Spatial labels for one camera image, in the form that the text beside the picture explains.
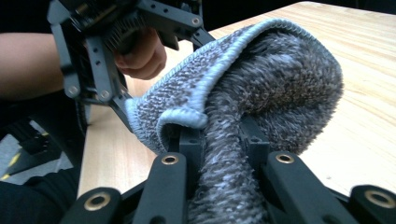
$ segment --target forearm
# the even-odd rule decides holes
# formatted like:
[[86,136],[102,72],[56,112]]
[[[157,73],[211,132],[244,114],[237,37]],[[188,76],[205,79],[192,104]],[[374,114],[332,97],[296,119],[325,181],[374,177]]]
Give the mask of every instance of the forearm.
[[0,50],[1,100],[32,99],[62,89],[53,35],[0,34]]

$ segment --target fuzzy cloth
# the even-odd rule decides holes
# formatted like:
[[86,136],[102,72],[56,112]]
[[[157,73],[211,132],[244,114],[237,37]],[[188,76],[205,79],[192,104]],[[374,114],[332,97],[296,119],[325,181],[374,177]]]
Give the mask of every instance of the fuzzy cloth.
[[272,150],[299,154],[330,120],[342,88],[330,52],[276,19],[206,44],[126,106],[134,133],[156,153],[167,151],[177,126],[202,130],[189,223],[265,223],[265,199],[240,145],[241,118],[258,122]]

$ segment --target gray floor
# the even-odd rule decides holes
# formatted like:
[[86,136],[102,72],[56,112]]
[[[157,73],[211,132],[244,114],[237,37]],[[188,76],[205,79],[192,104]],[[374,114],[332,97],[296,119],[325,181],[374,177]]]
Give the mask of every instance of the gray floor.
[[[36,124],[32,123],[32,125],[40,130]],[[19,150],[19,145],[17,140],[13,138],[11,135],[7,135],[0,142],[0,177],[2,181],[6,181],[8,183],[14,184],[23,184],[26,180],[28,180],[32,176],[42,176],[50,172],[57,172],[60,169],[67,169],[72,167],[72,164],[67,159],[67,157],[62,154],[59,160],[50,161],[45,164],[39,165],[27,171],[20,172],[15,175],[7,176],[7,168],[9,163],[11,162],[14,155]]]

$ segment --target wooden tabletop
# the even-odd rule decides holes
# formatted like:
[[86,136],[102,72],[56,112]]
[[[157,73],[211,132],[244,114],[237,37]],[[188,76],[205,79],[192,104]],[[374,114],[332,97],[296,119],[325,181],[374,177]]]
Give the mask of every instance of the wooden tabletop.
[[[372,184],[396,192],[396,16],[311,2],[297,3],[211,32],[215,38],[269,18],[292,20],[338,60],[344,96],[301,158],[327,186],[346,195]],[[140,96],[192,52],[167,49],[163,72],[150,81],[127,78]],[[124,127],[112,109],[92,106],[79,195],[97,187],[124,192],[145,180],[155,155]]]

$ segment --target black pants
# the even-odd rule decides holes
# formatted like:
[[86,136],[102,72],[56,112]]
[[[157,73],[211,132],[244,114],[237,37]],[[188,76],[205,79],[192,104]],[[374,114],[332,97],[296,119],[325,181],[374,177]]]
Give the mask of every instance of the black pants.
[[32,177],[23,185],[0,182],[0,223],[59,223],[78,193],[79,169]]

